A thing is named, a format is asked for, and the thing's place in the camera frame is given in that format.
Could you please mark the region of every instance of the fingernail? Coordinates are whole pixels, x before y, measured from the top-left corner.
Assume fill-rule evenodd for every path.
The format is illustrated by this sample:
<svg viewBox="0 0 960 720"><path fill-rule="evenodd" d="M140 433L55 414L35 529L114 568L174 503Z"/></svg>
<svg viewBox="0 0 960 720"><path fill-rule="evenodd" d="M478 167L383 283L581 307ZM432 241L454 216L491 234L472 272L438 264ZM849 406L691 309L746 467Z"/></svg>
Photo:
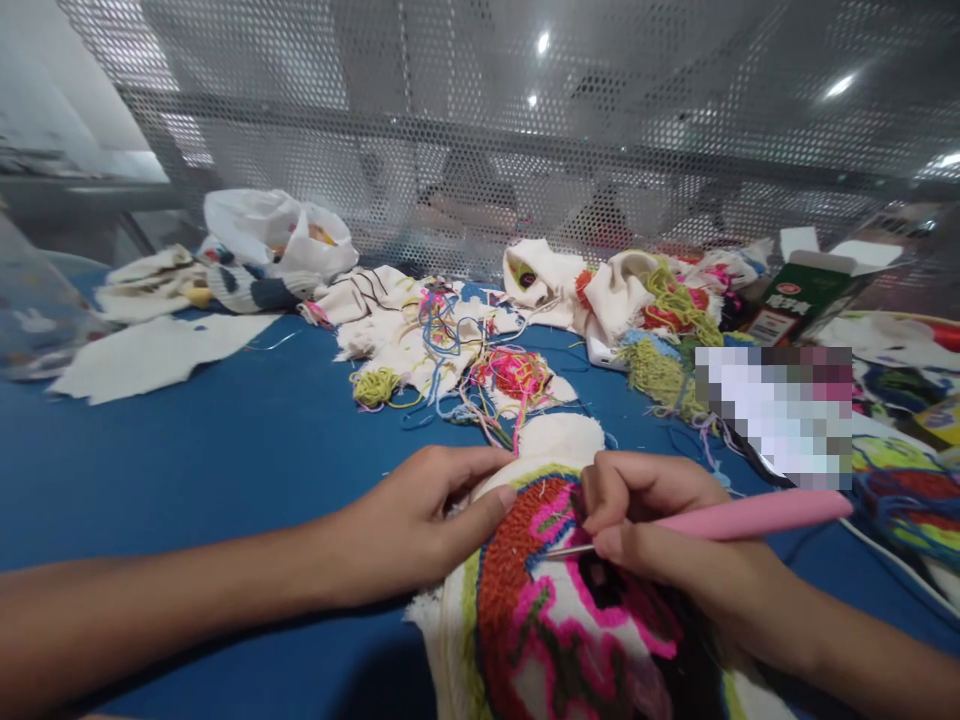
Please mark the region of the fingernail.
<svg viewBox="0 0 960 720"><path fill-rule="evenodd" d="M497 498L500 500L500 504L503 505L503 511L505 513L510 512L510 508L513 507L513 504L517 501L517 490L512 485L501 485L494 492L497 494Z"/></svg>
<svg viewBox="0 0 960 720"><path fill-rule="evenodd" d="M623 557L623 534L620 528L607 528L593 539L597 555L610 562L619 562Z"/></svg>

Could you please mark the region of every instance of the left hand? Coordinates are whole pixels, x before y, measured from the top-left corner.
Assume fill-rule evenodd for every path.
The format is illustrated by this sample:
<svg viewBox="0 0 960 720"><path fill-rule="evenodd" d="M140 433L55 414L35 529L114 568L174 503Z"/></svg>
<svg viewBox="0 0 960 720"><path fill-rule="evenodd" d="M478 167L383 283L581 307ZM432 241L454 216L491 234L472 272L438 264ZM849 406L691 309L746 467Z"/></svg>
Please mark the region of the left hand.
<svg viewBox="0 0 960 720"><path fill-rule="evenodd" d="M329 524L321 572L333 576L336 607L383 600L442 581L493 534L517 498L502 486L444 519L451 501L515 458L489 447L426 447Z"/></svg>

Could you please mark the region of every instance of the forearm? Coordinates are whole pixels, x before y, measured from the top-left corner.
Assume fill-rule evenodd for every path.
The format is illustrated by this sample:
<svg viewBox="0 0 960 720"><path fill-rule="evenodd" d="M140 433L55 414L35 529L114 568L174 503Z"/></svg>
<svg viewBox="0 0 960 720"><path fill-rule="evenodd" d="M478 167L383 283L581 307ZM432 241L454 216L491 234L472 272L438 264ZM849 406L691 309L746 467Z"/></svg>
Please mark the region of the forearm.
<svg viewBox="0 0 960 720"><path fill-rule="evenodd" d="M332 588L324 578L336 573L322 572L317 547L305 547L322 545L324 531L320 521L5 579L4 717L36 716L212 637L327 607Z"/></svg>
<svg viewBox="0 0 960 720"><path fill-rule="evenodd" d="M955 718L960 662L826 595L805 678L874 720Z"/></svg>

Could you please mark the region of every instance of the pixelated blurred area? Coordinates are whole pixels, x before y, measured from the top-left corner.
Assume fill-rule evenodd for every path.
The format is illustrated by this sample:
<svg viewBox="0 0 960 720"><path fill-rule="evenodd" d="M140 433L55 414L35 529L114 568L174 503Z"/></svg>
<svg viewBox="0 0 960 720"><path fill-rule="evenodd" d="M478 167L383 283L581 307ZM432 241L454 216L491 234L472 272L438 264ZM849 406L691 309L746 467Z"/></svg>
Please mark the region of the pixelated blurred area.
<svg viewBox="0 0 960 720"><path fill-rule="evenodd" d="M850 489L849 348L699 347L697 399L798 487Z"/></svg>

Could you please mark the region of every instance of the white plastic bag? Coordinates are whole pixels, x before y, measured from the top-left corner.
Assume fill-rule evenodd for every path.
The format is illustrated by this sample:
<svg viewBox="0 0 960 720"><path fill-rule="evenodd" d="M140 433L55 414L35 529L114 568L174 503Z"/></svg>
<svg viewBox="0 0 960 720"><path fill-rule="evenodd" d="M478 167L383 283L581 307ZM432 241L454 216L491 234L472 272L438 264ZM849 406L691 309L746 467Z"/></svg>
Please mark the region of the white plastic bag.
<svg viewBox="0 0 960 720"><path fill-rule="evenodd" d="M210 236L200 252L222 245L237 260L271 274L314 272L329 281L357 264L350 230L334 213L282 190L218 190L203 204ZM280 262L274 264L277 255Z"/></svg>
<svg viewBox="0 0 960 720"><path fill-rule="evenodd" d="M280 258L280 272L308 270L324 282L346 272L360 259L350 239L350 230L337 215L313 203L303 203L297 226Z"/></svg>

